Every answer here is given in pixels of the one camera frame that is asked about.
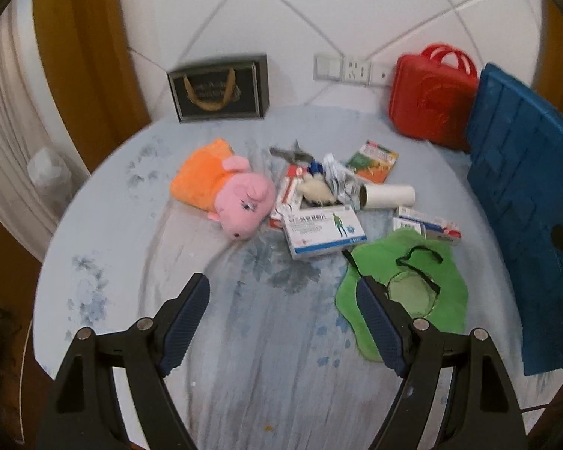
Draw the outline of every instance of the white wall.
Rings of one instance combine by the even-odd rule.
[[[153,119],[175,115],[166,71],[202,58],[267,52],[272,106],[378,112],[389,90],[313,80],[313,54],[394,63],[444,41],[481,68],[532,82],[540,0],[121,0],[130,53]]]
[[[44,74],[33,26],[32,0],[14,0],[14,5],[14,38],[21,74],[33,106],[54,144],[54,149],[74,174],[76,189],[89,177],[89,172],[60,118]]]

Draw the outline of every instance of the gold ribbon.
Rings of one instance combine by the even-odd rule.
[[[227,104],[232,100],[233,92],[236,87],[236,72],[233,67],[229,68],[229,73],[227,74],[227,84],[225,85],[225,93],[223,93],[223,99],[221,101],[202,101],[196,96],[194,88],[188,79],[187,75],[184,75],[184,85],[185,90],[188,93],[188,98],[197,107],[204,111],[219,111],[225,108]]]

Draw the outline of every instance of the orange plush body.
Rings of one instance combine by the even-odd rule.
[[[214,212],[217,194],[237,174],[223,168],[223,161],[232,156],[231,146],[222,138],[194,151],[171,182],[171,196],[201,210]]]

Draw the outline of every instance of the blue panel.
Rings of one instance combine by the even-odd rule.
[[[563,368],[563,115],[493,64],[480,78],[467,139],[472,189],[495,231],[524,327],[526,375]]]

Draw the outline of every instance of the pink pig plush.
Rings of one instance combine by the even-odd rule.
[[[251,172],[248,159],[233,155],[218,138],[195,151],[170,186],[171,195],[208,211],[224,231],[239,240],[250,238],[273,208],[273,182]]]

